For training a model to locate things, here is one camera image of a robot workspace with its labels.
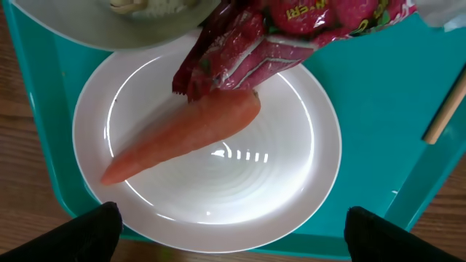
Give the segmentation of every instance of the candy bag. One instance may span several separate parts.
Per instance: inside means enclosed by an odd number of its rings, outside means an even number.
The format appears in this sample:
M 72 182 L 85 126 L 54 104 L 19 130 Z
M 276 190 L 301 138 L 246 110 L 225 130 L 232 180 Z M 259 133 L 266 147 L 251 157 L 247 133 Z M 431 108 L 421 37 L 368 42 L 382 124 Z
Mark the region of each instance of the candy bag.
M 173 79 L 198 100 L 252 89 L 340 39 L 377 32 L 416 11 L 410 0 L 222 1 Z

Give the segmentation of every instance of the orange carrot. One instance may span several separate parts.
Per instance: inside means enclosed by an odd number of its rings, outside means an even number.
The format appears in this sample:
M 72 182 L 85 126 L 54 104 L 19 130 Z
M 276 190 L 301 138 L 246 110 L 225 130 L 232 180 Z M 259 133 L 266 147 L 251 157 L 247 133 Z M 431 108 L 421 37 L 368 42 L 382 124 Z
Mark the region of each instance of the orange carrot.
M 100 181 L 104 185 L 119 183 L 161 162 L 229 138 L 247 127 L 260 109 L 252 90 L 215 89 L 123 151 Z

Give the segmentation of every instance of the wooden handle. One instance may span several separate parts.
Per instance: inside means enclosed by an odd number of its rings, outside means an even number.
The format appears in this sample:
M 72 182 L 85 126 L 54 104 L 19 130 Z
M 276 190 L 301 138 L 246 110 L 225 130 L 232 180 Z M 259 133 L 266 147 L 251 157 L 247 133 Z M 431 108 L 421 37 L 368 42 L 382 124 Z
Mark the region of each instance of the wooden handle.
M 446 124 L 450 121 L 451 116 L 458 108 L 459 104 L 466 95 L 466 70 L 462 72 L 457 84 L 453 87 L 453 90 L 450 92 L 450 95 L 445 100 L 445 103 L 442 105 L 442 108 L 435 116 L 434 121 L 427 130 L 424 141 L 430 145 L 437 142 L 438 137 L 442 134 L 443 130 L 446 127 Z

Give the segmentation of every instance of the plate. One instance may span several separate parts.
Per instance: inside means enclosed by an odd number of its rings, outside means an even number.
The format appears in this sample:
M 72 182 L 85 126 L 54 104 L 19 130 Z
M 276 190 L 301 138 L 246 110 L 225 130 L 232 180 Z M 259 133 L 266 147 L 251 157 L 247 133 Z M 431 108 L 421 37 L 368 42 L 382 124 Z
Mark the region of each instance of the plate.
M 236 135 L 113 186 L 100 177 L 152 122 L 186 103 L 171 81 L 199 31 L 138 52 L 115 52 L 92 74 L 73 123 L 76 160 L 100 202 L 126 226 L 167 246 L 201 253 L 248 250 L 309 219 L 339 169 L 341 133 L 324 89 L 300 65 L 259 85 L 261 112 Z

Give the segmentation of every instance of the teal tray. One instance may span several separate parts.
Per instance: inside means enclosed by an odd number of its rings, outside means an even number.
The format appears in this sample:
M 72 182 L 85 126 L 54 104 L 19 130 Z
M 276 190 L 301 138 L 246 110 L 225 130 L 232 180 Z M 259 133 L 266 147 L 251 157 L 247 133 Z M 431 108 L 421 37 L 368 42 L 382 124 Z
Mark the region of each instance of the teal tray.
M 110 53 L 56 36 L 3 3 L 55 195 L 70 215 L 81 215 L 99 203 L 74 158 L 74 106 Z M 339 176 L 303 226 L 254 251 L 349 259 L 343 229 L 355 205 L 410 230 L 466 151 L 465 102 L 434 146 L 422 141 L 466 62 L 465 43 L 466 29 L 444 33 L 412 15 L 380 33 L 330 44 L 308 59 L 305 66 L 325 87 L 340 121 Z M 122 237 L 146 240 L 129 229 Z

